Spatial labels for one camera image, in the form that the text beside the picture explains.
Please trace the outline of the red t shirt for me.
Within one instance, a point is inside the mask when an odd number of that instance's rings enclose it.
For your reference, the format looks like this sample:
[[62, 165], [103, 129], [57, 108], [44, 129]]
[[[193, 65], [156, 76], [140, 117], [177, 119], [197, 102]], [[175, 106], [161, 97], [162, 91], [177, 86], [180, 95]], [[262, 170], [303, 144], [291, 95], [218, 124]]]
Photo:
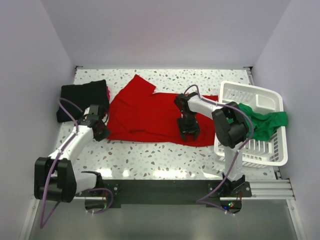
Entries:
[[212, 146], [215, 128], [211, 119], [201, 114], [196, 119], [200, 134], [196, 139], [180, 135], [177, 119], [181, 114], [174, 103], [175, 93], [156, 93], [156, 86], [135, 75], [115, 96], [109, 107], [109, 140], [164, 143], [192, 147]]

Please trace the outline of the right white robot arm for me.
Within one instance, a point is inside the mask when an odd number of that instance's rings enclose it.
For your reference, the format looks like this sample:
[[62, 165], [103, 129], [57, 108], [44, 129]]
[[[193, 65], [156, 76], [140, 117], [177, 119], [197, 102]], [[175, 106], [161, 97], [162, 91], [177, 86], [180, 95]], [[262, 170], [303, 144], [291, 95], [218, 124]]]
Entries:
[[240, 110], [236, 102], [219, 103], [197, 92], [177, 95], [174, 104], [181, 113], [181, 117], [177, 119], [177, 125], [184, 142], [187, 141], [188, 136], [196, 140], [201, 133], [196, 119], [197, 114], [213, 121], [215, 137], [224, 148], [223, 177], [228, 181], [223, 183], [222, 189], [227, 196], [235, 196], [241, 190], [238, 181], [245, 179], [242, 170], [243, 147], [248, 142], [247, 134], [253, 133], [253, 126], [247, 124], [249, 118]]

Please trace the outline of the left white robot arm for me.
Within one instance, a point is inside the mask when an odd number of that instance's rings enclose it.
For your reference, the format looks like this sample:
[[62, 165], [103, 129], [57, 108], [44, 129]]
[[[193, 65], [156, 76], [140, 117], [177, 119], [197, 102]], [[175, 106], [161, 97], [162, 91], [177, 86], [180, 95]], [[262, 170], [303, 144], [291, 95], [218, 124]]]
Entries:
[[95, 171], [73, 169], [77, 158], [91, 141], [100, 142], [110, 135], [104, 119], [109, 111], [104, 105], [92, 104], [81, 116], [71, 134], [47, 157], [39, 157], [34, 164], [36, 199], [69, 203], [76, 194], [87, 191], [99, 196], [104, 190], [102, 176]]

